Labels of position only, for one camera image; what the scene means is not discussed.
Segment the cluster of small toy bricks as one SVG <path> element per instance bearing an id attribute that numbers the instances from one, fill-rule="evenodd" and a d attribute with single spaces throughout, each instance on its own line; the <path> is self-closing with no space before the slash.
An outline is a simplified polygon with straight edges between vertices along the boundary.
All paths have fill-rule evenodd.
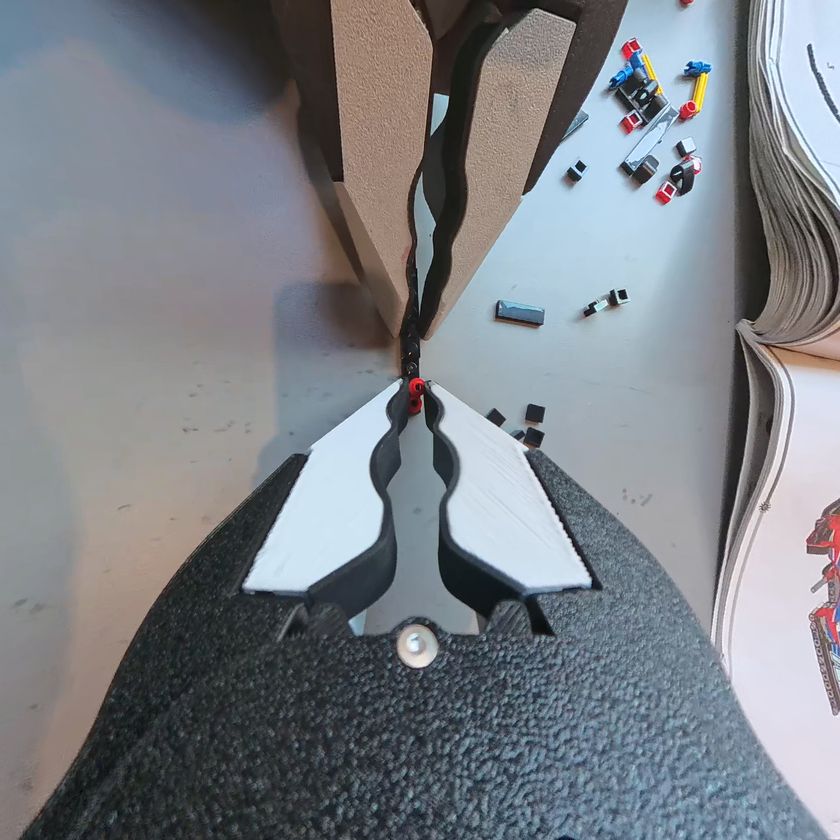
<path id="1" fill-rule="evenodd" d="M 648 53 L 641 46 L 640 42 L 636 38 L 630 38 L 623 44 L 622 54 L 624 57 L 624 66 L 608 82 L 608 90 L 615 95 L 618 101 L 620 100 L 616 95 L 617 87 L 623 84 L 628 77 L 632 76 L 636 68 L 644 68 L 650 79 L 658 81 L 659 90 L 665 94 L 665 91 L 662 88 L 662 84 L 660 83 L 660 80 L 658 79 L 655 73 L 652 61 Z M 692 89 L 691 96 L 685 102 L 681 103 L 678 106 L 676 106 L 667 97 L 669 104 L 672 104 L 675 108 L 679 110 L 679 116 L 674 122 L 674 124 L 670 127 L 670 129 L 677 122 L 690 121 L 701 112 L 706 98 L 710 73 L 711 64 L 705 61 L 691 60 L 686 63 L 686 66 L 683 69 L 682 76 L 688 81 L 692 81 L 694 87 Z M 623 105 L 626 111 L 625 116 L 620 123 L 622 130 L 626 134 L 633 133 L 636 130 L 643 130 L 643 136 L 651 121 L 643 122 L 637 112 L 629 111 L 621 101 L 620 103 Z M 656 153 L 661 143 L 658 144 L 653 153 L 646 158 L 646 160 L 637 168 L 633 175 L 626 174 L 637 186 L 643 186 L 649 183 L 658 173 L 659 160 Z"/>

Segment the short black smooth toy tile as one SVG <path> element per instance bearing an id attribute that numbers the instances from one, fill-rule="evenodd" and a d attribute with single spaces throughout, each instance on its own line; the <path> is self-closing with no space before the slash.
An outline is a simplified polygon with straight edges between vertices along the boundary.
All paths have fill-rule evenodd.
<path id="1" fill-rule="evenodd" d="M 526 327 L 538 328 L 545 320 L 544 308 L 514 301 L 498 300 L 495 307 L 495 319 L 511 322 Z"/>

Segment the grey desk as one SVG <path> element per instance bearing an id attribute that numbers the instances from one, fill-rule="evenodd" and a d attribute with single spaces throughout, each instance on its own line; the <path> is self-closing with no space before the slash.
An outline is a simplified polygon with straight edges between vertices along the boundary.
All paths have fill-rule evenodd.
<path id="1" fill-rule="evenodd" d="M 707 626 L 762 269 L 746 2 L 629 2 L 710 60 L 708 180 L 657 205 L 593 91 L 423 351 L 462 401 L 548 409 L 548 456 Z M 248 493 L 395 376 L 266 2 L 2 2 L 2 838 L 76 757 L 131 638 Z M 579 183 L 565 176 L 588 165 Z M 627 304 L 584 318 L 611 289 Z M 544 324 L 495 319 L 498 300 Z"/>

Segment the black toy hinge piece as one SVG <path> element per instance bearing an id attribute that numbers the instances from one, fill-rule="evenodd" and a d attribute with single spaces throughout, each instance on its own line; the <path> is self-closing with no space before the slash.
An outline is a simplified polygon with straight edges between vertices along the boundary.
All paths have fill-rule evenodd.
<path id="1" fill-rule="evenodd" d="M 617 87 L 616 95 L 629 111 L 637 112 L 645 123 L 655 119 L 669 106 L 666 95 L 659 90 L 658 81 L 650 79 L 644 68 L 636 68 L 633 75 Z"/>

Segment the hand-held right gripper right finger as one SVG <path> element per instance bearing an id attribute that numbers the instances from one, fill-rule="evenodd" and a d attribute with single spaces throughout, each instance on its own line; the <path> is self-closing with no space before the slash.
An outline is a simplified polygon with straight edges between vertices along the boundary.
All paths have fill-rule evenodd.
<path id="1" fill-rule="evenodd" d="M 425 384 L 433 465 L 444 482 L 437 564 L 447 591 L 490 620 L 503 602 L 547 620 L 541 595 L 593 577 L 527 458 L 528 450 L 436 382 Z"/>

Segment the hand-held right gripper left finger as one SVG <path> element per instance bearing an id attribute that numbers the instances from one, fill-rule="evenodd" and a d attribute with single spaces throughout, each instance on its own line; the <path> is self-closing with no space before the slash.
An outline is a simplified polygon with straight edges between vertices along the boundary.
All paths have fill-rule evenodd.
<path id="1" fill-rule="evenodd" d="M 388 487 L 407 408 L 408 383 L 394 381 L 310 447 L 243 593 L 335 605 L 354 620 L 388 590 L 397 556 Z"/>

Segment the long black smooth toy tile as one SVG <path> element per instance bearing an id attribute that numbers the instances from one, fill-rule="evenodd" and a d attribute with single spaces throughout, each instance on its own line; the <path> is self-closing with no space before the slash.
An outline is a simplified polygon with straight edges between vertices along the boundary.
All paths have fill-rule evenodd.
<path id="1" fill-rule="evenodd" d="M 664 108 L 648 125 L 642 138 L 636 143 L 625 160 L 621 163 L 621 170 L 627 175 L 633 175 L 637 168 L 653 153 L 661 143 L 666 132 L 679 116 L 679 110 L 672 104 Z"/>

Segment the open instruction booklet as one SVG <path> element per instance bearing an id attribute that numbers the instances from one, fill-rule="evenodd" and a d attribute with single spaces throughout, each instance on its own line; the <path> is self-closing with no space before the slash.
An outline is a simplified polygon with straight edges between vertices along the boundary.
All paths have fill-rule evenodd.
<path id="1" fill-rule="evenodd" d="M 749 549 L 792 459 L 798 397 L 781 352 L 838 362 L 838 2 L 750 2 L 746 56 L 770 284 L 759 316 L 738 324 L 749 418 L 711 625 L 727 670 Z"/>

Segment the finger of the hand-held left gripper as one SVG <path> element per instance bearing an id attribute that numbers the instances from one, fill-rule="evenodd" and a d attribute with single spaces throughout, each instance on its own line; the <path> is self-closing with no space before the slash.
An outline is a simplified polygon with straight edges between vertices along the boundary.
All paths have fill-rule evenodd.
<path id="1" fill-rule="evenodd" d="M 434 40 L 424 2 L 326 3 L 341 174 L 333 177 L 361 279 L 388 333 L 410 307 L 412 210 L 432 94 Z"/>
<path id="2" fill-rule="evenodd" d="M 444 200 L 418 317 L 424 340 L 521 203 L 575 30 L 539 7 L 488 13 L 458 50 L 440 148 Z"/>

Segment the long black studded toy plate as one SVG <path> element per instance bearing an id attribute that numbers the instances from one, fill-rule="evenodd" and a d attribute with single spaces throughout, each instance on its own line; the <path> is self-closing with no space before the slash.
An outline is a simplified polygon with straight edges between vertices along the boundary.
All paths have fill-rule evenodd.
<path id="1" fill-rule="evenodd" d="M 417 286 L 417 264 L 414 255 L 406 263 L 408 302 L 399 333 L 401 377 L 411 381 L 419 377 L 421 358 L 421 335 L 419 321 L 419 295 Z"/>

